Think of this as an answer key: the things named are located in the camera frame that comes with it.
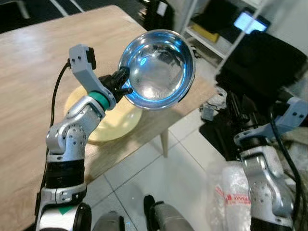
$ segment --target cable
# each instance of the cable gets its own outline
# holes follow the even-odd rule
[[[287,175],[289,178],[291,178],[294,182],[295,182],[295,177],[293,175],[291,175],[287,170],[284,170],[285,175]],[[304,186],[304,184],[302,185],[302,193],[301,193],[301,197],[302,197],[302,201],[303,201],[303,213],[302,213],[302,218],[300,220],[299,223],[299,231],[303,231],[303,225],[305,225],[305,217],[308,215],[308,211],[307,211],[307,200],[306,200],[306,194],[307,194],[307,190]]]
[[[54,89],[53,89],[53,94],[52,94],[52,100],[51,100],[51,118],[50,118],[50,125],[49,127],[51,127],[54,123],[54,108],[55,108],[55,104],[56,104],[56,95],[57,95],[57,91],[59,88],[59,84],[60,81],[62,79],[62,76],[65,72],[65,70],[70,66],[69,60],[66,62],[66,64],[64,65],[64,67],[62,68],[61,72],[59,73],[59,76],[57,78],[56,84],[54,85]],[[46,159],[45,159],[45,168],[44,168],[44,173],[43,173],[43,180],[42,183],[40,185],[40,188],[42,189],[46,183],[46,163],[47,163],[47,155],[48,155],[48,151],[49,149],[46,148]]]
[[[66,64],[64,65],[64,67],[62,68],[61,72],[59,73],[59,76],[57,78],[56,84],[54,86],[54,90],[53,90],[53,94],[52,94],[52,100],[51,100],[51,119],[50,119],[50,127],[53,125],[54,123],[54,108],[55,108],[55,101],[56,101],[56,95],[57,95],[57,90],[60,84],[60,80],[65,72],[65,70],[70,67],[70,62],[69,59],[67,60]],[[46,183],[46,170],[47,170],[47,155],[48,155],[49,149],[48,147],[46,148],[46,157],[45,157],[45,167],[44,167],[44,173],[43,173],[43,179],[40,185],[40,189],[39,189],[39,193],[37,194],[37,204],[36,204],[36,210],[35,210],[35,225],[37,223],[37,213],[38,213],[38,209],[39,209],[39,204],[40,204],[40,196],[41,196],[41,192],[42,192],[42,188],[45,186]]]
[[[282,140],[281,140],[281,136],[278,132],[276,123],[275,123],[275,119],[274,119],[274,115],[273,115],[273,108],[271,107],[269,110],[269,117],[270,117],[270,125],[271,128],[273,130],[273,133],[275,135],[275,138],[277,140],[277,143],[282,151],[282,154],[284,155],[286,161],[288,162],[293,174],[294,174],[294,178],[295,178],[295,204],[294,204],[294,209],[293,209],[293,222],[295,223],[296,218],[297,218],[297,214],[298,214],[298,209],[299,209],[299,205],[300,205],[300,195],[301,195],[301,191],[302,191],[302,186],[301,186],[301,177],[295,167],[295,164],[293,162],[293,160],[291,159],[288,150],[286,149],[286,147],[284,146]]]

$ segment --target metal bowl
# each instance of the metal bowl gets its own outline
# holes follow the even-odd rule
[[[123,88],[133,93],[126,98],[137,107],[159,110],[171,107],[189,90],[195,75],[193,53],[178,33],[152,30],[134,39],[122,54],[119,68],[130,75]]]

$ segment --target white tile floor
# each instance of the white tile floor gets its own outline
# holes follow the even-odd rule
[[[152,194],[173,205],[195,231],[210,230],[205,170],[224,158],[199,133],[201,125],[196,109],[169,128],[168,158],[158,136],[91,183],[85,202],[92,207],[92,227],[115,210],[125,218],[126,230],[146,231],[143,198]]]

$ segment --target person's foot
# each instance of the person's foot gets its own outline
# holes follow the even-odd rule
[[[154,217],[155,199],[151,195],[147,195],[143,199],[143,209],[146,218],[146,227],[148,231],[157,231],[159,229],[157,221]]]

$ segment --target robotic arm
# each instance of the robotic arm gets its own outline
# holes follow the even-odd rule
[[[308,115],[308,103],[284,92],[275,119],[280,134],[301,125]],[[232,100],[234,112],[236,100]],[[257,121],[255,116],[246,122]],[[292,194],[284,181],[284,172],[275,148],[269,143],[274,137],[271,124],[254,126],[246,123],[242,132],[234,137],[241,148],[240,158],[248,179],[251,200],[251,230],[290,231],[293,227],[294,203]]]
[[[129,69],[97,78],[93,48],[77,45],[69,50],[73,74],[88,96],[80,99],[64,120],[48,131],[46,183],[36,204],[36,231],[87,231],[91,228],[91,209],[82,203],[87,192],[84,182],[85,145],[89,135],[132,89],[121,89]]]

